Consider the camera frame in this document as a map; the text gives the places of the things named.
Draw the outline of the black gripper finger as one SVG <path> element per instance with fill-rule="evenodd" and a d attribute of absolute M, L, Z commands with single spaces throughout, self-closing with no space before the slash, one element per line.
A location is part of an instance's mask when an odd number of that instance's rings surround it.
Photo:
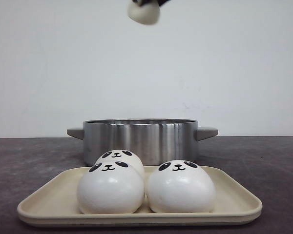
<path fill-rule="evenodd" d="M 146 4 L 147 0 L 133 0 L 133 2 L 137 5 L 144 5 Z"/>
<path fill-rule="evenodd" d="M 168 2 L 169 0 L 157 0 L 159 6 L 164 5 L 166 2 Z"/>

